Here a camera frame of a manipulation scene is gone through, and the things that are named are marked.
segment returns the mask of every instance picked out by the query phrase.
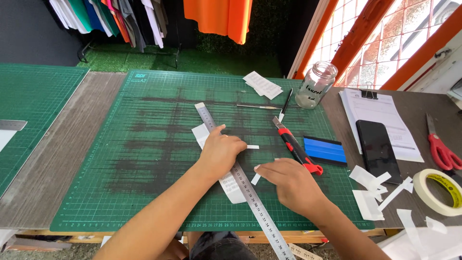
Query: green cutting mat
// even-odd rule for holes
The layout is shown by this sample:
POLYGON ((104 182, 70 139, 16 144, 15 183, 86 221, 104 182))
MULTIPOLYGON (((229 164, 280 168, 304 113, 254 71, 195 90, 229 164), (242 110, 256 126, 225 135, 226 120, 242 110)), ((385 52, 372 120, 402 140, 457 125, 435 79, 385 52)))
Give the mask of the green cutting mat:
POLYGON ((0 119, 27 121, 0 152, 0 197, 88 70, 0 63, 0 119))
MULTIPOLYGON (((237 135, 259 150, 246 150, 238 161, 249 179, 253 167, 289 157, 271 121, 279 110, 237 107, 283 105, 287 90, 299 80, 270 79, 285 91, 272 101, 259 97, 241 76, 131 70, 108 112, 86 159, 72 182, 51 231, 116 231, 171 186, 199 158, 201 149, 192 128, 202 124, 194 104, 204 102, 226 134, 237 135)), ((302 143, 309 135, 335 139, 320 106, 305 110, 294 98, 284 124, 302 143)), ((361 229, 374 228, 362 219, 346 168, 322 165, 315 176, 327 197, 361 229)), ((263 178, 256 192, 280 230, 317 229, 304 217, 281 205, 275 186, 263 178)), ((182 231, 261 230, 247 203, 231 204, 215 184, 194 207, 182 231)))

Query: binder clip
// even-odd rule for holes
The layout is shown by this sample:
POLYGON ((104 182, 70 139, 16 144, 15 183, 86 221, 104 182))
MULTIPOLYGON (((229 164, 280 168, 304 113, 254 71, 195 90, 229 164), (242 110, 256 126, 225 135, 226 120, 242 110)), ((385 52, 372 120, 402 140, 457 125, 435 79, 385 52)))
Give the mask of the binder clip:
POLYGON ((377 92, 372 91, 372 82, 366 82, 367 84, 367 89, 360 89, 361 91, 361 97, 362 98, 367 98, 367 99, 378 99, 377 97, 377 92))

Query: blue squeegee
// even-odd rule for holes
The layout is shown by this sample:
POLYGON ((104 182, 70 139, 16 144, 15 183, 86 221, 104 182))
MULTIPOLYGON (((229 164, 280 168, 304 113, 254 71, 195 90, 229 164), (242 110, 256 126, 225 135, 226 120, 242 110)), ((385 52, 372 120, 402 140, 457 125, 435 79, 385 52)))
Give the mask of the blue squeegee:
POLYGON ((317 163, 347 167, 342 143, 328 139, 304 136, 305 152, 317 163))

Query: red scissors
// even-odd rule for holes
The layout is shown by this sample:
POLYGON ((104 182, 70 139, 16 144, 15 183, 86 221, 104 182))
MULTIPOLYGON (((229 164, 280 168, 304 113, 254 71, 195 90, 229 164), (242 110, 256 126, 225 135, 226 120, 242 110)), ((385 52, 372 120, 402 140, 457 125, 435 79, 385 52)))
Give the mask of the red scissors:
POLYGON ((440 166, 443 170, 451 170, 455 168, 462 170, 462 160, 457 157, 449 148, 447 148, 441 141, 435 131, 435 124, 433 118, 427 113, 427 126, 428 126, 428 140, 430 141, 430 151, 432 152, 433 160, 436 165, 440 166))

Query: glass jar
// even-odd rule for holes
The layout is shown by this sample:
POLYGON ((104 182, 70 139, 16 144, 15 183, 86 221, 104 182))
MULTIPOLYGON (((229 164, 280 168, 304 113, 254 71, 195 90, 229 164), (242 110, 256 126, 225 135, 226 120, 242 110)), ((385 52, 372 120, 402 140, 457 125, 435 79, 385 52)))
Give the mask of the glass jar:
POLYGON ((313 109, 335 82, 337 67, 329 62, 316 62, 308 70, 295 95, 297 105, 304 109, 313 109))

